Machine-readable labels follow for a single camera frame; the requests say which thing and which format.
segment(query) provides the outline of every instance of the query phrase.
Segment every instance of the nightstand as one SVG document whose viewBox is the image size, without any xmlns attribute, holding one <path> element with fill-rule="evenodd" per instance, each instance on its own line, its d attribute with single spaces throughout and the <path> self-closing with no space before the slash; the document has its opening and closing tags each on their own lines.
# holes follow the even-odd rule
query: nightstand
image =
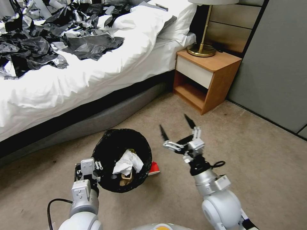
<svg viewBox="0 0 307 230">
<path fill-rule="evenodd" d="M 225 52 L 195 57 L 179 51 L 173 92 L 203 115 L 225 100 L 241 60 Z"/>
</svg>

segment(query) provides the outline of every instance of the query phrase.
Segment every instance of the wastebasket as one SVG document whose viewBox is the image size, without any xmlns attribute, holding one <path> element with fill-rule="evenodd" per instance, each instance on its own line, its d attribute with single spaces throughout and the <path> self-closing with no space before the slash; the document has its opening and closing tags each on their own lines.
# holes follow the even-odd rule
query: wastebasket
<svg viewBox="0 0 307 230">
<path fill-rule="evenodd" d="M 132 169 L 131 182 L 120 186 L 121 174 L 113 175 L 113 169 L 127 149 L 134 149 L 144 165 L 139 173 Z M 117 193 L 128 192 L 141 185 L 147 178 L 152 163 L 151 149 L 146 138 L 133 129 L 108 130 L 96 145 L 92 157 L 100 161 L 103 167 L 98 173 L 101 177 L 100 186 Z"/>
</svg>

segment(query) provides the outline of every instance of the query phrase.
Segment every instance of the crumpled tissue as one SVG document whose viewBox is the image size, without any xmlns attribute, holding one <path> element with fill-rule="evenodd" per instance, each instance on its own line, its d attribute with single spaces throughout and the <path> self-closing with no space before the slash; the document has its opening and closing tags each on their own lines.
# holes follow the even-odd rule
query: crumpled tissue
<svg viewBox="0 0 307 230">
<path fill-rule="evenodd" d="M 143 165 L 142 160 L 135 153 L 127 149 L 121 159 L 116 162 L 113 175 L 122 173 L 128 176 L 132 171 L 132 167 L 134 167 L 136 173 L 139 173 Z"/>
</svg>

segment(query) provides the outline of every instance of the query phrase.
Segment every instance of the white duvet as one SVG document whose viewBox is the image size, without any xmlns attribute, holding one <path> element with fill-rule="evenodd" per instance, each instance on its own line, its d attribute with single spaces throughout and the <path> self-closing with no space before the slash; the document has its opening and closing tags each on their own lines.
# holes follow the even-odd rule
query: white duvet
<svg viewBox="0 0 307 230">
<path fill-rule="evenodd" d="M 124 77 L 140 64 L 171 17 L 163 10 L 134 7 L 117 18 L 109 31 L 112 36 L 124 37 L 123 45 L 98 61 L 80 61 L 58 51 L 69 64 L 66 69 L 47 65 L 18 80 L 0 80 L 0 141 L 87 103 L 87 98 L 93 101 L 104 96 L 103 91 L 99 94 L 102 85 Z"/>
</svg>

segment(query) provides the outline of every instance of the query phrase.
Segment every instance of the white drawer front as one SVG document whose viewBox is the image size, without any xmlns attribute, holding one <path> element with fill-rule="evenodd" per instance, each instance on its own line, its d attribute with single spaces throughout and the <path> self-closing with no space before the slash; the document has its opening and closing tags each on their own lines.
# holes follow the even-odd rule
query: white drawer front
<svg viewBox="0 0 307 230">
<path fill-rule="evenodd" d="M 201 84 L 203 87 L 209 88 L 213 76 L 212 72 L 205 70 L 180 56 L 177 57 L 176 70 L 188 78 L 191 78 L 198 84 Z"/>
</svg>

